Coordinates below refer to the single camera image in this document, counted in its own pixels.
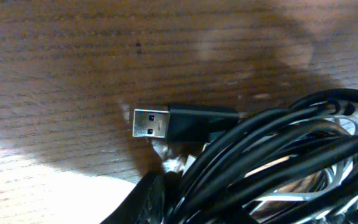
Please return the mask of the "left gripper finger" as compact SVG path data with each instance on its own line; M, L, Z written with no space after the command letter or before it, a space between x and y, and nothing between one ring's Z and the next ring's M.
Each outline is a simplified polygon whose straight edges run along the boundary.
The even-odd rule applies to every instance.
M161 224L164 203L163 175L149 172L101 224Z

